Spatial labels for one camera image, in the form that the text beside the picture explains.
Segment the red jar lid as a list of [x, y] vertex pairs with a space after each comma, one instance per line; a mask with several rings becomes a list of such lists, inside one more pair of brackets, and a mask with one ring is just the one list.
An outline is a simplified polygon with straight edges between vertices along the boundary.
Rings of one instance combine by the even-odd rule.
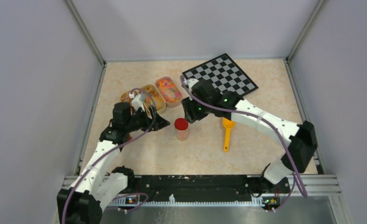
[[185, 131], [189, 127], [189, 122], [184, 118], [177, 118], [174, 122], [174, 127], [179, 131]]

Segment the clear glass jar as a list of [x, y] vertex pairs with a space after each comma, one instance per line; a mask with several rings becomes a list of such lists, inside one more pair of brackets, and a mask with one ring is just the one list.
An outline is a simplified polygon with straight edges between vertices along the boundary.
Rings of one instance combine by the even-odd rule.
[[190, 135], [190, 131], [189, 128], [186, 128], [184, 130], [175, 128], [176, 131], [176, 138], [180, 141], [185, 141], [188, 139], [189, 135]]

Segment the yellow plastic scoop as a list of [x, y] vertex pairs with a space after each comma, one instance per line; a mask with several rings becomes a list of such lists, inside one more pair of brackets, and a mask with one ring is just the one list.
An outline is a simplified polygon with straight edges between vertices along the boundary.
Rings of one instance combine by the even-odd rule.
[[223, 118], [222, 125], [225, 128], [225, 139], [224, 139], [223, 150], [224, 152], [228, 152], [229, 146], [230, 146], [231, 130], [234, 128], [235, 122], [229, 119]]

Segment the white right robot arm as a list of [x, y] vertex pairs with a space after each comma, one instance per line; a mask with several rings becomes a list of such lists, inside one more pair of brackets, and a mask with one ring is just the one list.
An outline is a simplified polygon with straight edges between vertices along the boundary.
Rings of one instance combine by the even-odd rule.
[[188, 97], [182, 100], [185, 120], [200, 121], [209, 114], [246, 125], [269, 136], [285, 153], [266, 167], [259, 180], [260, 188], [272, 192], [291, 173], [307, 169], [318, 147], [315, 126], [305, 120], [301, 124], [284, 120], [253, 105], [236, 92], [221, 94], [208, 80], [180, 77]]

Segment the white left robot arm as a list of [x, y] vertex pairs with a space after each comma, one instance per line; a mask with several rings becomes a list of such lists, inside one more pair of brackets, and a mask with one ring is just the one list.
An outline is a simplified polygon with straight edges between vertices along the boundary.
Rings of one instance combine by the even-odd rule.
[[121, 192], [135, 188], [134, 178], [123, 173], [104, 176], [124, 146], [139, 139], [130, 133], [158, 131], [170, 125], [152, 106], [148, 115], [143, 106], [132, 107], [127, 102], [116, 103], [109, 125], [101, 133], [96, 149], [78, 178], [68, 189], [57, 194], [59, 222], [62, 224], [98, 224], [105, 208]]

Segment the pink tray with candies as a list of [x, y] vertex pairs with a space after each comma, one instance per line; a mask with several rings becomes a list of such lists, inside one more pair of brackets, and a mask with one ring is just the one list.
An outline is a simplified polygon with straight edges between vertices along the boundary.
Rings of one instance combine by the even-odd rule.
[[157, 79], [155, 86], [163, 97], [167, 107], [176, 107], [181, 104], [183, 95], [170, 77]]

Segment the cream tray with gummies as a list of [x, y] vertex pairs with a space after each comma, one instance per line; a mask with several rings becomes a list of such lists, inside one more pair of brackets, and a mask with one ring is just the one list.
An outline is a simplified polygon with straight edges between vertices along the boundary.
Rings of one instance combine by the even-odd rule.
[[142, 87], [154, 100], [156, 103], [156, 110], [158, 114], [162, 114], [166, 111], [166, 102], [162, 95], [160, 94], [159, 90], [153, 84], [147, 84]]

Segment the yellow tray with lollipops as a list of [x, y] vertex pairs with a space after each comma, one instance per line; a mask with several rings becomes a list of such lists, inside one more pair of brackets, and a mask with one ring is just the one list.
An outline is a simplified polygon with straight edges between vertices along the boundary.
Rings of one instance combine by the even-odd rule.
[[131, 93], [131, 91], [127, 91], [127, 92], [123, 93], [120, 97], [120, 101], [131, 104], [132, 99], [130, 98], [130, 93]]

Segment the black white chessboard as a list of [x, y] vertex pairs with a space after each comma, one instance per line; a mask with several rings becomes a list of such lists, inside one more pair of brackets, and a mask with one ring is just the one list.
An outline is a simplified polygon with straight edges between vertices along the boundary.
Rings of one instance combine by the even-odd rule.
[[227, 53], [190, 68], [182, 75], [186, 79], [210, 80], [220, 92], [232, 91], [242, 97], [258, 89], [257, 84]]

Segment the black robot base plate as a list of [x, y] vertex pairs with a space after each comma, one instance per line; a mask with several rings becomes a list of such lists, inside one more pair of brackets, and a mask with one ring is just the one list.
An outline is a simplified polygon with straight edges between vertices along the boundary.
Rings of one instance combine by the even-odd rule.
[[283, 178], [272, 185], [258, 175], [141, 175], [129, 178], [121, 194], [145, 193], [149, 202], [252, 202], [252, 197], [289, 193]]

